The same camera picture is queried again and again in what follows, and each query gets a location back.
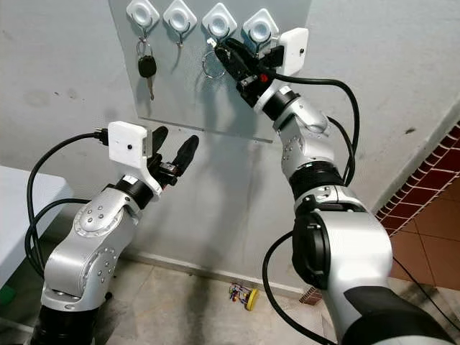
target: white table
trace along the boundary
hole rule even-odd
[[[0,288],[25,258],[24,238],[29,227],[26,189],[29,172],[0,165]],[[57,199],[71,198],[72,189],[64,178],[37,174],[33,201],[35,214]],[[40,220],[38,235],[42,236],[63,206],[52,208]]]

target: robotic arm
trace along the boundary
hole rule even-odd
[[[275,68],[283,75],[302,68],[307,39],[307,29],[291,30],[261,55],[232,38],[208,41],[241,97],[273,120],[281,139],[281,167],[295,199],[295,271],[322,290],[340,344],[454,344],[430,315],[388,288],[390,239],[344,185],[328,119],[273,78]]]
[[[176,184],[198,146],[198,137],[192,136],[165,163],[157,151],[166,136],[166,127],[152,133],[122,121],[105,130],[102,141],[121,179],[77,212],[69,235],[50,255],[31,345],[92,344],[98,308],[120,253],[134,237],[141,210],[159,200],[167,185]]]

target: yellow object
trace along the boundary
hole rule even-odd
[[[251,311],[252,309],[254,309],[254,304],[256,303],[257,296],[259,296],[258,289],[252,289],[251,294],[249,295],[249,298],[245,305],[248,311]]]

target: black cable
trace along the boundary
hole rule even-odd
[[[264,258],[264,263],[262,265],[262,281],[264,282],[264,289],[268,297],[268,301],[270,301],[270,304],[272,307],[275,309],[275,311],[278,313],[279,316],[291,327],[293,327],[297,332],[303,334],[304,336],[307,336],[308,338],[323,344],[323,345],[336,345],[334,342],[320,336],[319,334],[316,334],[313,331],[310,331],[309,329],[306,329],[299,323],[295,322],[287,313],[284,312],[284,310],[280,307],[280,305],[277,303],[275,300],[275,297],[273,296],[272,290],[270,289],[270,285],[268,283],[268,263],[270,262],[270,257],[272,256],[273,252],[278,248],[285,240],[289,239],[293,235],[293,232],[290,231],[287,234],[281,236],[279,239],[276,240],[274,244],[268,249],[265,258]]]
[[[89,203],[89,200],[86,199],[77,199],[77,198],[67,198],[67,199],[60,199],[53,201],[52,203],[49,203],[46,205],[35,217],[34,217],[34,224],[37,225],[37,223],[40,221],[40,219],[53,207],[56,207],[58,205],[61,205],[63,203]],[[29,260],[32,268],[34,271],[40,276],[43,277],[43,271],[40,269],[40,266],[38,265],[38,262],[35,261],[35,258],[33,257],[32,253],[32,247],[30,244],[30,240],[32,238],[33,234],[33,226],[30,225],[29,228],[27,229],[25,240],[24,240],[24,249],[26,252],[26,257]]]
[[[354,177],[355,160],[354,160],[353,147],[351,146],[350,138],[348,134],[346,133],[345,128],[343,128],[340,122],[338,122],[337,120],[329,116],[328,116],[328,120],[334,126],[336,126],[337,129],[341,132],[342,136],[344,137],[345,143],[346,143],[346,148],[348,149],[348,162],[349,163],[346,164],[345,171],[344,171],[344,177],[343,177],[345,185],[348,186]]]
[[[396,263],[398,265],[401,266],[401,268],[404,270],[404,272],[407,273],[407,275],[409,276],[409,278],[418,286],[418,288],[422,291],[422,293],[427,297],[427,299],[430,300],[430,302],[432,302],[432,304],[436,307],[436,309],[438,309],[439,313],[442,314],[442,316],[454,327],[456,328],[457,331],[460,331],[460,327],[458,327],[450,318],[447,317],[447,315],[438,307],[438,305],[434,302],[434,300],[431,299],[430,295],[425,291],[425,289],[423,289],[422,285],[410,274],[410,272],[408,271],[407,268],[405,268],[403,266],[403,264],[401,264],[401,262],[398,261],[398,259],[396,259],[395,257],[393,257],[393,260],[396,261]]]
[[[75,137],[69,138],[67,140],[64,140],[60,144],[57,144],[54,146],[52,149],[50,149],[48,152],[46,152],[40,159],[39,161],[35,164],[33,167],[32,171],[30,172],[29,180],[27,181],[27,214],[29,216],[29,224],[32,227],[32,241],[34,242],[34,247],[35,251],[37,253],[37,260],[38,260],[38,265],[40,269],[43,271],[45,268],[45,263],[43,261],[43,254],[42,254],[42,248],[40,247],[40,242],[38,240],[38,233],[37,233],[37,227],[34,222],[34,205],[32,201],[32,189],[34,185],[34,180],[35,176],[38,173],[38,170],[42,167],[43,163],[51,157],[56,151],[59,149],[63,148],[66,145],[69,145],[72,142],[76,142],[81,139],[85,138],[95,138],[98,136],[98,133],[86,133],[86,134],[80,134]]]
[[[351,102],[351,107],[353,108],[353,120],[354,120],[354,129],[353,129],[353,140],[351,141],[353,152],[357,153],[358,141],[359,141],[359,107],[357,98],[354,96],[353,91],[350,87],[345,84],[343,81],[336,79],[317,79],[317,78],[297,78],[291,77],[288,75],[281,75],[276,73],[273,70],[265,67],[262,62],[259,64],[259,69],[264,74],[268,75],[271,78],[278,79],[279,81],[285,81],[286,83],[295,83],[295,84],[306,84],[306,85],[330,85],[341,88]]]

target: key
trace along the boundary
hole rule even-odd
[[[142,56],[138,63],[137,68],[139,69],[139,74],[141,77],[147,79],[147,86],[150,92],[150,99],[153,101],[153,79],[152,77],[157,72],[157,63],[155,62],[155,58],[152,55],[144,55]]]

